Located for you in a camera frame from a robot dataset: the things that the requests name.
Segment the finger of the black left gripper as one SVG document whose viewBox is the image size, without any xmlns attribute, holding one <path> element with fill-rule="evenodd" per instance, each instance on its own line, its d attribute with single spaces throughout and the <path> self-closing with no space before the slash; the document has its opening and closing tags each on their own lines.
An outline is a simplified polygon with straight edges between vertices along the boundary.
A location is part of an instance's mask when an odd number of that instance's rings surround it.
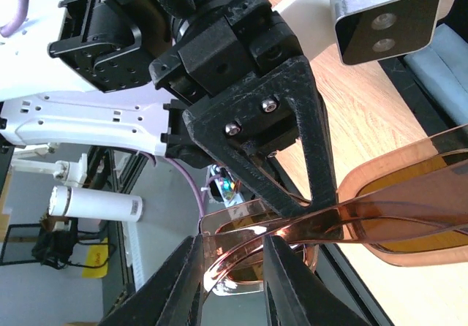
<svg viewBox="0 0 468 326">
<path fill-rule="evenodd" d="M 296 56 L 258 77 L 249 73 L 212 99 L 184 111 L 192 140 L 226 166 L 279 215 L 298 216 L 336 203 L 325 105 L 309 60 Z M 303 207 L 263 169 L 274 151 L 301 140 L 311 203 Z"/>
</svg>

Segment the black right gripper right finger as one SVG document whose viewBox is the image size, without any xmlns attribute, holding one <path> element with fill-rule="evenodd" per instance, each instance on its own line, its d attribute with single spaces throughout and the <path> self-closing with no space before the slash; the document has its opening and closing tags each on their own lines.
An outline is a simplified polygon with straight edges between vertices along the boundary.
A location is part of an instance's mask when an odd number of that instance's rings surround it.
<svg viewBox="0 0 468 326">
<path fill-rule="evenodd" d="M 269 325 L 367 325 L 333 295 L 277 235 L 263 238 L 263 282 Z"/>
</svg>

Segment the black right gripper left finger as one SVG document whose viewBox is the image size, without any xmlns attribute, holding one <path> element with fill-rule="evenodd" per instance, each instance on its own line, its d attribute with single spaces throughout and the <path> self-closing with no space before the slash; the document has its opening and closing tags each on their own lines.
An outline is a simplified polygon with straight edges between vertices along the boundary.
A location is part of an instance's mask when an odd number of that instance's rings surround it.
<svg viewBox="0 0 468 326">
<path fill-rule="evenodd" d="M 188 236 L 149 280 L 99 323 L 110 326 L 200 325 L 203 236 Z"/>
</svg>

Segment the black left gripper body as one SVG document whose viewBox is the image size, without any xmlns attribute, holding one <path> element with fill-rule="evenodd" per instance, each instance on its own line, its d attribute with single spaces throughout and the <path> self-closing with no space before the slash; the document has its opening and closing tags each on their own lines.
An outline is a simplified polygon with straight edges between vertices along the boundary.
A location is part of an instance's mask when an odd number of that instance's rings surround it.
<svg viewBox="0 0 468 326">
<path fill-rule="evenodd" d="M 195 168 L 215 161 L 189 136 L 183 114 L 249 73 L 262 77 L 304 56 L 269 0 L 63 0 L 57 58 L 102 92 L 152 83 L 171 93 L 165 156 Z"/>
</svg>

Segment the brown translucent sunglasses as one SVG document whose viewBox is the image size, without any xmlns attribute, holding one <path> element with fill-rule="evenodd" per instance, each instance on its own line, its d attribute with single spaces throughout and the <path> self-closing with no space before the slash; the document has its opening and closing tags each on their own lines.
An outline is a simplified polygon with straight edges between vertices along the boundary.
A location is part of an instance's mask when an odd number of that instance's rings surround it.
<svg viewBox="0 0 468 326">
<path fill-rule="evenodd" d="M 263 288 L 263 238 L 278 235 L 311 266 L 311 246 L 354 243 L 389 265 L 467 261 L 467 127 L 441 132 L 354 169 L 338 205 L 285 219 L 261 200 L 205 216 L 203 287 L 217 295 Z"/>
</svg>

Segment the light blue cleaning cloth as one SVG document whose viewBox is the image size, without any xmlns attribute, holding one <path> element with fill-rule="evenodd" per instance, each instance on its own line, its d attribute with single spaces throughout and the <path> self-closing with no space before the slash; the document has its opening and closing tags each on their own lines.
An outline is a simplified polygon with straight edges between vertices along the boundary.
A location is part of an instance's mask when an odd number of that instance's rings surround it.
<svg viewBox="0 0 468 326">
<path fill-rule="evenodd" d="M 467 123 L 467 42 L 451 27 L 436 27 L 431 44 L 404 57 L 429 96 L 457 125 Z"/>
</svg>

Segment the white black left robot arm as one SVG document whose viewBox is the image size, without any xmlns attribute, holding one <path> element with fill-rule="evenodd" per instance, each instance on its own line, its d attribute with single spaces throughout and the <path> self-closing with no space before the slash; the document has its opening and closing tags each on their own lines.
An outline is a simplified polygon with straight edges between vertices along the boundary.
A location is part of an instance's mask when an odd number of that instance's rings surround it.
<svg viewBox="0 0 468 326">
<path fill-rule="evenodd" d="M 309 62 L 329 0 L 62 0 L 1 49 L 1 143 L 226 166 L 283 217 L 336 203 Z"/>
</svg>

